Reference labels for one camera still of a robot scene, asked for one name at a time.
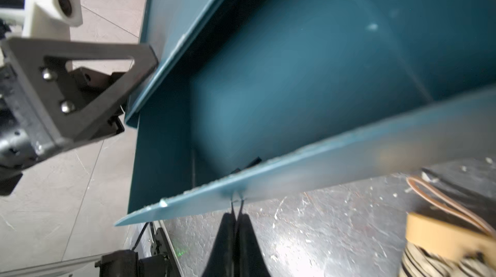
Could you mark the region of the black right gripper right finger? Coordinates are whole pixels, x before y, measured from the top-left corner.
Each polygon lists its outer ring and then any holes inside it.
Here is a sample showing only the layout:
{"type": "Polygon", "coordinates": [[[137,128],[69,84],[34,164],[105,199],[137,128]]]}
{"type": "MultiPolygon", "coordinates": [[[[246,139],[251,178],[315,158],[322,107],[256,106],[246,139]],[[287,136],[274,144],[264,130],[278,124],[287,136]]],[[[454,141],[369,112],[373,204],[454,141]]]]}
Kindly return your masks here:
{"type": "Polygon", "coordinates": [[[271,276],[248,214],[240,213],[235,226],[235,276],[271,276]]]}

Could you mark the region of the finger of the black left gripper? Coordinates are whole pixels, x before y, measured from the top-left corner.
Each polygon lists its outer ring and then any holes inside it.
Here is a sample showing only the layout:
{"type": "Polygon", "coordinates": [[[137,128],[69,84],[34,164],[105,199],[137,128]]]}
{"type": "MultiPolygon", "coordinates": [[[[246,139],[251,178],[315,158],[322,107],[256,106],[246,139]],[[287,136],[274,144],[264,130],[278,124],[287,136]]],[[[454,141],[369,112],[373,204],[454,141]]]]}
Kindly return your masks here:
{"type": "Polygon", "coordinates": [[[69,140],[103,140],[124,133],[120,116],[125,111],[128,88],[125,72],[108,75],[79,67],[68,73],[76,90],[71,95],[75,109],[67,114],[69,140]]]}
{"type": "Polygon", "coordinates": [[[1,42],[1,95],[36,153],[59,153],[124,131],[121,106],[154,71],[148,44],[81,43],[10,38],[1,42]],[[131,60],[107,75],[71,61],[131,60]]]}

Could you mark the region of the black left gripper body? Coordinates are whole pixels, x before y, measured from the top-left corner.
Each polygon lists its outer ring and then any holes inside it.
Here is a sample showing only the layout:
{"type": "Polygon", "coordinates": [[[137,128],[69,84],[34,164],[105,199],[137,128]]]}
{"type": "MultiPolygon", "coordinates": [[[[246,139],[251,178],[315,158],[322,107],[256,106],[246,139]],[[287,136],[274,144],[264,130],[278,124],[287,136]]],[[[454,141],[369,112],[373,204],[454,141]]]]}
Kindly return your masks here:
{"type": "Polygon", "coordinates": [[[12,194],[23,171],[42,162],[36,147],[41,127],[30,96],[10,65],[1,67],[1,195],[12,194]]]}

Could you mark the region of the beige umbrella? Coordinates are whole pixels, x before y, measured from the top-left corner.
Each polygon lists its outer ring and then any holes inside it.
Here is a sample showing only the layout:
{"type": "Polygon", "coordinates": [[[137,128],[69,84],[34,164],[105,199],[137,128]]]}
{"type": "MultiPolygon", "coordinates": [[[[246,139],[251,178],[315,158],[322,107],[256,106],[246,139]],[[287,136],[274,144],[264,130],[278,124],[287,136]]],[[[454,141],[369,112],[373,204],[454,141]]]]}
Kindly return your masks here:
{"type": "Polygon", "coordinates": [[[416,176],[406,181],[421,198],[479,232],[409,213],[398,275],[495,276],[495,228],[427,181],[416,176]]]}

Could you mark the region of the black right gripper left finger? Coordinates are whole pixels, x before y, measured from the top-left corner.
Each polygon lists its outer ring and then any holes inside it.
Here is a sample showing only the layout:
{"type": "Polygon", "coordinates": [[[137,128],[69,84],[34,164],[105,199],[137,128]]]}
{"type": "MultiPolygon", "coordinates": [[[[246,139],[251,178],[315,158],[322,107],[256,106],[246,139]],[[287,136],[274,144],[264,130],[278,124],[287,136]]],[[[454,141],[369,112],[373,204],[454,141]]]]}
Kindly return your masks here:
{"type": "Polygon", "coordinates": [[[233,212],[222,216],[203,277],[234,276],[235,223],[236,217],[233,212]]]}

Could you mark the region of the teal and yellow drawer box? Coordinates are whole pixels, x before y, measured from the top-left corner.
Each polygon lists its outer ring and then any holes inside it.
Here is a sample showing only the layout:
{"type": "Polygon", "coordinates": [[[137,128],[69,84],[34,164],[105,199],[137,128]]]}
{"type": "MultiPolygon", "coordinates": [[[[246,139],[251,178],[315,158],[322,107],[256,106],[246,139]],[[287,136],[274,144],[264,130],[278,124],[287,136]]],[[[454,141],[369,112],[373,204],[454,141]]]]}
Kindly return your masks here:
{"type": "Polygon", "coordinates": [[[146,0],[119,226],[495,150],[495,0],[146,0]]]}

